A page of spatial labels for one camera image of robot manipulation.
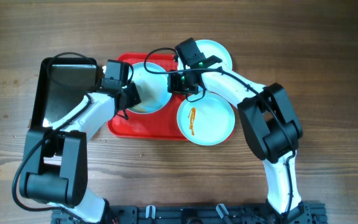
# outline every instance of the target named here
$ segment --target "black cable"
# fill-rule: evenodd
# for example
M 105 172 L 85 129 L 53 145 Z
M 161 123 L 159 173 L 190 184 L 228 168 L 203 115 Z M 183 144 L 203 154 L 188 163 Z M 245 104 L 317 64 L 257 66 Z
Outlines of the black cable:
M 54 56 L 53 58 L 51 58 L 51 60 L 49 61 L 46 71 L 47 71 L 47 76 L 48 79 L 51 80 L 52 82 L 56 83 L 57 85 L 63 86 L 65 88 L 69 88 L 72 90 L 77 90 L 77 91 L 82 91 L 78 88 L 75 88 L 73 86 L 68 86 L 64 83 L 60 83 L 56 80 L 54 80 L 51 76 L 50 76 L 50 67 L 52 66 L 53 61 L 56 60 L 56 58 L 61 57 L 63 55 L 77 55 L 81 58 L 86 59 L 87 61 L 89 61 L 90 64 L 95 65 L 96 66 L 96 71 L 98 71 L 99 67 L 97 64 L 95 64 L 94 62 L 92 62 L 88 57 L 85 57 L 82 54 L 78 54 L 75 52 L 65 52 L 65 53 L 61 53 L 58 54 L 56 56 Z M 70 216 L 72 216 L 73 218 L 87 223 L 86 221 L 84 221 L 81 217 L 75 215 L 74 213 L 71 213 L 69 210 L 63 208 L 63 207 L 45 207 L 45 208 L 30 208 L 26 205 L 24 205 L 17 197 L 17 192 L 16 192 L 16 188 L 17 188 L 17 182 L 19 181 L 19 176 L 21 174 L 21 172 L 23 171 L 23 168 L 25 167 L 25 165 L 27 164 L 27 162 L 29 161 L 29 159 L 31 158 L 31 156 L 36 152 L 36 150 L 43 144 L 45 144 L 46 140 L 50 139 L 52 136 L 58 134 L 58 132 L 64 128 L 65 126 L 68 126 L 72 121 L 74 121 L 77 117 L 79 117 L 80 114 L 82 114 L 86 109 L 89 108 L 89 106 L 92 104 L 92 98 L 89 96 L 89 94 L 84 91 L 85 96 L 88 98 L 88 102 L 86 103 L 86 105 L 79 110 L 79 112 L 77 112 L 76 114 L 74 114 L 74 116 L 72 116 L 70 119 L 68 119 L 67 121 L 65 121 L 62 125 L 60 125 L 59 127 L 57 127 L 56 129 L 54 129 L 53 131 L 51 131 L 50 133 L 48 133 L 46 136 L 44 136 L 30 151 L 29 153 L 23 158 L 22 163 L 20 164 L 19 168 L 17 169 L 14 179 L 13 179 L 13 183 L 12 183 L 12 197 L 13 197 L 13 201 L 15 201 L 15 203 L 22 209 L 30 211 L 30 212 L 44 212 L 44 211 L 50 211 L 50 210 L 60 210 L 64 213 L 69 214 Z
M 290 159 L 293 159 L 295 156 L 296 156 L 296 150 L 293 146 L 293 143 L 287 133 L 287 131 L 285 130 L 283 124 L 280 122 L 280 120 L 278 119 L 277 115 L 275 114 L 274 110 L 272 109 L 272 107 L 270 107 L 269 103 L 266 102 L 265 98 L 262 97 L 262 95 L 256 91 L 255 89 L 253 89 L 249 84 L 246 84 L 245 82 L 243 82 L 240 78 L 234 76 L 233 74 L 230 74 L 226 71 L 223 70 L 222 67 L 219 67 L 219 68 L 190 68 L 190 69 L 183 69 L 183 70 L 177 70 L 177 71 L 172 71 L 172 72 L 153 72 L 153 71 L 150 71 L 149 69 L 147 69 L 147 66 L 146 66 L 146 62 L 147 62 L 147 59 L 149 59 L 149 57 L 158 52 L 158 51 L 161 51 L 161 50 L 171 50 L 173 51 L 176 56 L 178 57 L 178 52 L 177 50 L 173 49 L 173 48 L 170 48 L 170 47 L 162 47 L 162 48 L 159 48 L 159 49 L 155 49 L 153 51 L 151 51 L 145 58 L 144 60 L 144 68 L 146 71 L 148 71 L 149 73 L 153 73 L 153 74 L 158 74 L 158 75 L 163 75 L 163 74 L 173 74 L 173 73 L 179 73 L 179 72 L 219 72 L 219 73 L 222 73 L 222 74 L 225 74 L 225 75 L 228 75 L 230 76 L 231 78 L 235 79 L 236 81 L 238 81 L 241 85 L 244 85 L 248 90 L 250 90 L 251 92 L 253 92 L 255 94 L 255 96 L 264 104 L 264 106 L 266 107 L 266 109 L 273 115 L 273 118 L 274 120 L 277 122 L 278 124 L 278 127 L 281 129 L 282 133 L 284 134 L 284 137 L 287 139 L 288 141 L 288 144 L 289 144 L 289 147 L 290 147 L 290 150 L 292 152 L 292 155 L 290 155 L 284 165 L 285 167 L 287 168 L 287 174 L 288 174 L 288 183 L 289 183 L 289 199 L 288 199 L 288 205 L 287 205 L 287 210 L 284 214 L 284 218 L 283 218 L 283 222 L 285 223 L 287 220 L 288 220 L 288 215 L 290 213 L 290 210 L 291 210 L 291 205 L 292 205 L 292 198 L 293 198 L 293 186 L 292 186 L 292 178 L 291 178 L 291 170 L 290 170 Z

